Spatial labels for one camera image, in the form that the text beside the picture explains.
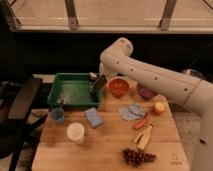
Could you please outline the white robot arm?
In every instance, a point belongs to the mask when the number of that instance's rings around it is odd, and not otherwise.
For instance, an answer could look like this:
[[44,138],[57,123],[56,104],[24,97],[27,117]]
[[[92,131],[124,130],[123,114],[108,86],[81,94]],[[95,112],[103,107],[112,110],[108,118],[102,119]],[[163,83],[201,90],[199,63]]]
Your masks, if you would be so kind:
[[213,171],[213,83],[133,59],[133,50],[128,39],[117,39],[100,54],[99,71],[125,75],[198,114],[200,133],[190,171]]

